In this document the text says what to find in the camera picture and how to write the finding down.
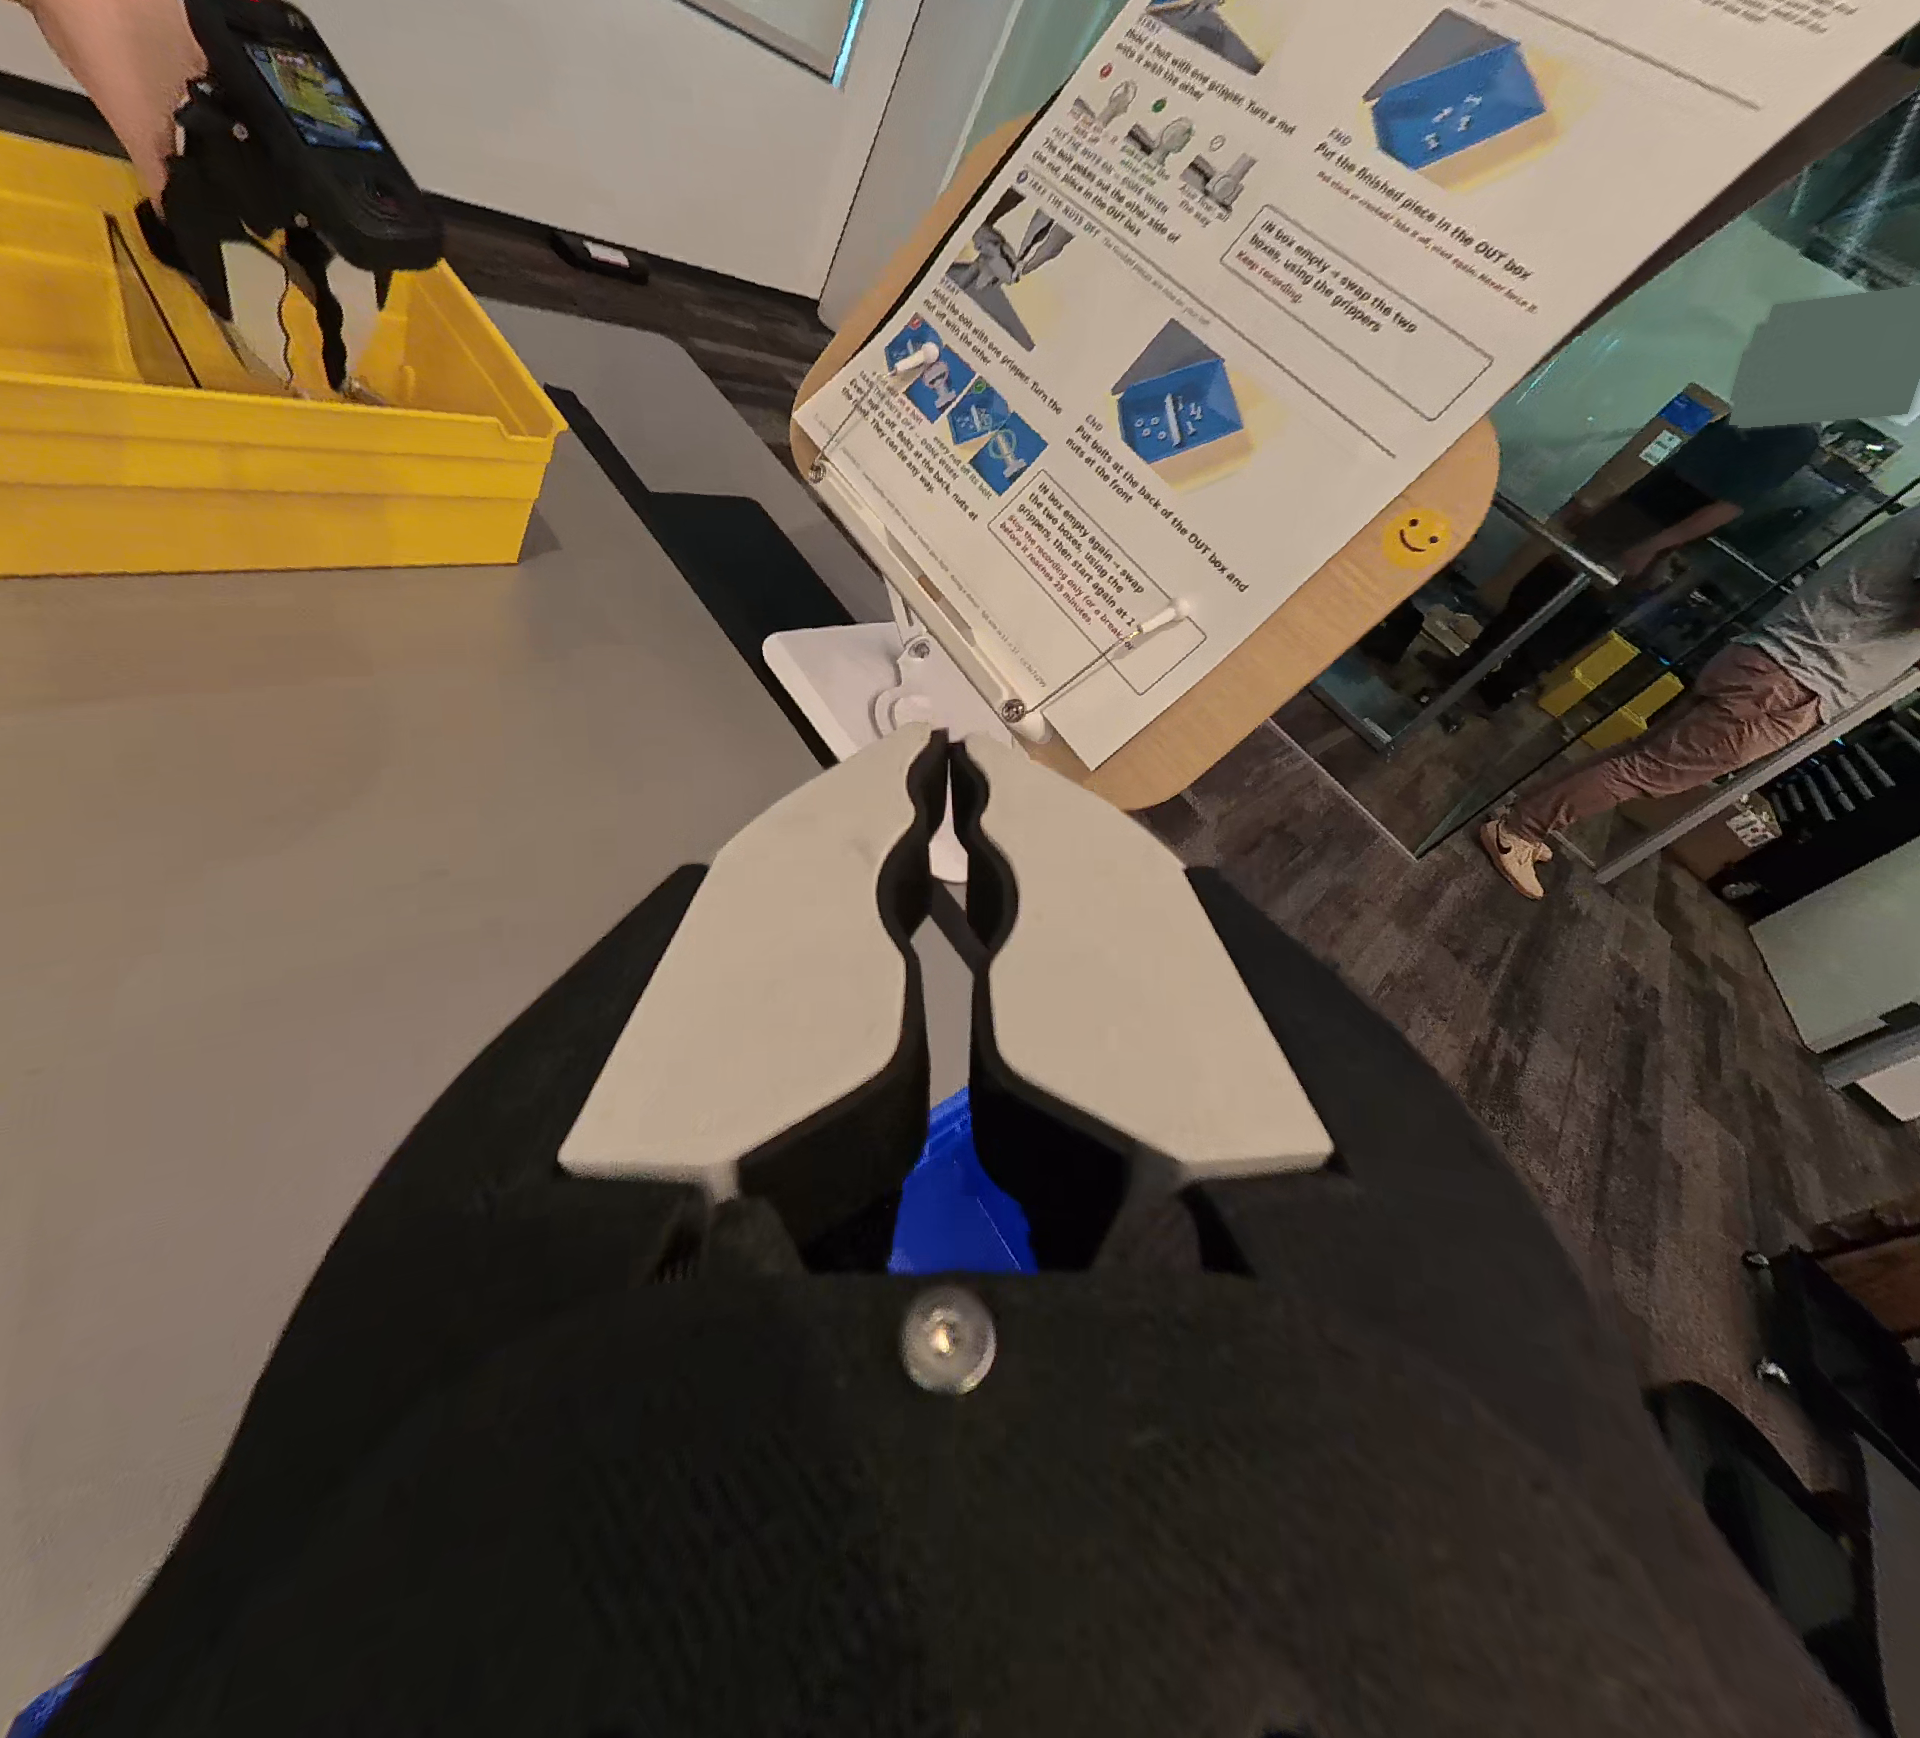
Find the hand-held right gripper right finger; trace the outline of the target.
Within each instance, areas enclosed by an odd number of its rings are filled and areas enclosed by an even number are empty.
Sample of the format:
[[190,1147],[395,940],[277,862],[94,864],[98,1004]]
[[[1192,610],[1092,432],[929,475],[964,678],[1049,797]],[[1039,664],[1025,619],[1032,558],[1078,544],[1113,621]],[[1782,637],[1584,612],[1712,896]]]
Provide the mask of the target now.
[[1015,1186],[1046,1122],[1172,1183],[1324,1169],[1331,1133],[1186,867],[1095,793],[993,741],[951,755],[981,945],[977,1140]]

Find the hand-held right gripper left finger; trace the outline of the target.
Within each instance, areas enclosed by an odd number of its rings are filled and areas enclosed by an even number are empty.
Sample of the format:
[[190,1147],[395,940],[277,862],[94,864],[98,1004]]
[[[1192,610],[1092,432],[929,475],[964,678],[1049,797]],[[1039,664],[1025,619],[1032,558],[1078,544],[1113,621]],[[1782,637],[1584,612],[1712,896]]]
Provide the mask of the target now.
[[706,864],[558,1161],[710,1199],[877,1201],[929,1110],[925,975],[944,732],[910,724]]

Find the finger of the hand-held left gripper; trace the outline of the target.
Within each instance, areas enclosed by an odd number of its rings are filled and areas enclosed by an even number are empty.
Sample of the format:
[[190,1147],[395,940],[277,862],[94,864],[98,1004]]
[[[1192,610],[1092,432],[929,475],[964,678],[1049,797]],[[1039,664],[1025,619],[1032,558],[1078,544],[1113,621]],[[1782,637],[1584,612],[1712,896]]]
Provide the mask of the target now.
[[327,241],[297,241],[297,285],[314,313],[330,390],[343,401],[372,401],[360,364],[376,332],[376,272]]
[[285,305],[294,292],[285,256],[288,231],[264,236],[242,231],[222,240],[225,314],[222,334],[227,351],[252,381],[297,385],[294,341]]

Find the yellow parts bin with divider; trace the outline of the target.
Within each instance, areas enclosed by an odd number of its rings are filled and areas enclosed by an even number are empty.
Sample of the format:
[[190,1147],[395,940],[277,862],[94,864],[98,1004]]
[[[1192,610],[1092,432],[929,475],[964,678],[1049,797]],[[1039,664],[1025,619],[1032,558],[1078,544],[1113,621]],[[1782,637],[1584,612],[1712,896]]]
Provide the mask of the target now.
[[[446,266],[400,273],[360,377],[323,390],[305,298],[300,382],[252,381],[191,285],[145,247],[130,165],[2,137],[5,579],[513,565],[567,427]],[[116,214],[200,390],[130,356]]]

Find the person's left hand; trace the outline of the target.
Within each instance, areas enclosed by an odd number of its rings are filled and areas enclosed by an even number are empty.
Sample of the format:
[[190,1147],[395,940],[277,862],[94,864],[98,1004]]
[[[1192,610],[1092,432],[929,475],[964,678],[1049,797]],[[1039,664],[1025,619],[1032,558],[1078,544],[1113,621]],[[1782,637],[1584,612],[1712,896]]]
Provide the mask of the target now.
[[157,203],[175,154],[175,112],[203,72],[179,0],[69,0],[62,5],[64,61],[84,86],[143,196]]

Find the grey bin divider plate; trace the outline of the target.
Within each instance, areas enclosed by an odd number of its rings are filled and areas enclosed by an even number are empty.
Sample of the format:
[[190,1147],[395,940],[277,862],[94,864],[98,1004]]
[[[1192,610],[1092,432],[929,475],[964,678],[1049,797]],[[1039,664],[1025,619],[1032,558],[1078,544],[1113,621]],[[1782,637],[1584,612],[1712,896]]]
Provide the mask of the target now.
[[103,214],[103,223],[123,332],[138,378],[148,386],[200,390],[201,381],[155,296],[139,252],[116,214]]

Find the white stand base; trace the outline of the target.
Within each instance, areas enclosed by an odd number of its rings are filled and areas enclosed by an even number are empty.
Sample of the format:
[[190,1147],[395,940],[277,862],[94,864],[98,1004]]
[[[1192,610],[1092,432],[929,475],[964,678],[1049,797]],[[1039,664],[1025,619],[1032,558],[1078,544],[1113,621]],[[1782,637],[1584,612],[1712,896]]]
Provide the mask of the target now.
[[772,633],[762,659],[835,761],[907,727],[1003,739],[999,719],[917,621]]

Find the small yellow bin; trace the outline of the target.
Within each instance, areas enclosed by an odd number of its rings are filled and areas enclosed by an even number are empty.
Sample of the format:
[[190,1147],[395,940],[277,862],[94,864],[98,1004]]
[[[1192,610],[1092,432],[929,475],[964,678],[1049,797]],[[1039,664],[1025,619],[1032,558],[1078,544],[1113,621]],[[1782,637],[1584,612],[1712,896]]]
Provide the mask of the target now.
[[1685,680],[1665,659],[1606,630],[1551,669],[1531,704],[1563,743],[1606,750],[1644,737],[1683,693]]

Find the black swivel chair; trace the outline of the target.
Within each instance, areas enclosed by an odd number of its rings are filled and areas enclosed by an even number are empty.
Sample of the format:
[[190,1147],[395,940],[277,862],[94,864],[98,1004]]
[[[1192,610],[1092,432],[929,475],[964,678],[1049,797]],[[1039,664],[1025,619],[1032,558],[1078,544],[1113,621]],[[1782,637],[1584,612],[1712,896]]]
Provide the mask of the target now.
[[1718,1392],[1681,1382],[1644,1392],[1683,1486],[1799,1635],[1866,1733],[1889,1733],[1864,1555],[1830,1506]]

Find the glass partition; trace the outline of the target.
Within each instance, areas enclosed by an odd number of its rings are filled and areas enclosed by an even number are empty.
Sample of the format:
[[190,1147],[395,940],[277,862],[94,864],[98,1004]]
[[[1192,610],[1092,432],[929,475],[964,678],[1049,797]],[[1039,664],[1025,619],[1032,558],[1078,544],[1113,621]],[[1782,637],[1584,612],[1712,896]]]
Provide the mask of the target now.
[[1915,503],[1915,406],[1824,401],[1818,454],[1644,585],[1611,565],[1624,493],[1728,418],[1774,311],[1915,292],[1909,92],[1587,325],[1495,413],[1500,483],[1462,556],[1326,670],[1287,724],[1409,856],[1426,858],[1587,755],[1531,694],[1606,630],[1685,680],[1842,543]]

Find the printed instruction sheet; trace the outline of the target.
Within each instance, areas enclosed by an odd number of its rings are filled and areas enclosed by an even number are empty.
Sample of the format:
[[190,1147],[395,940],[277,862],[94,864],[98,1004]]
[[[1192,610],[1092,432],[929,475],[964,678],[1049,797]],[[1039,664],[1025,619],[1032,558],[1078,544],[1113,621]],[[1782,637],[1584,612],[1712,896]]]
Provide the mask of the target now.
[[1284,698],[1282,603],[1915,0],[1128,0],[795,410],[1016,747],[1125,809]]

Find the black caster frame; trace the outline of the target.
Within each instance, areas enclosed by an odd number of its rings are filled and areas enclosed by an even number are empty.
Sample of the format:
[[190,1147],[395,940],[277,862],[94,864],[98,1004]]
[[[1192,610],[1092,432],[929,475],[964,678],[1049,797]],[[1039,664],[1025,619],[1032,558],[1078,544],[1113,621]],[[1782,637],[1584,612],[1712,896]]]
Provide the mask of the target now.
[[1739,1266],[1760,1319],[1755,1382],[1783,1390],[1824,1432],[1914,1465],[1915,1201],[1828,1221],[1799,1245],[1744,1249]]

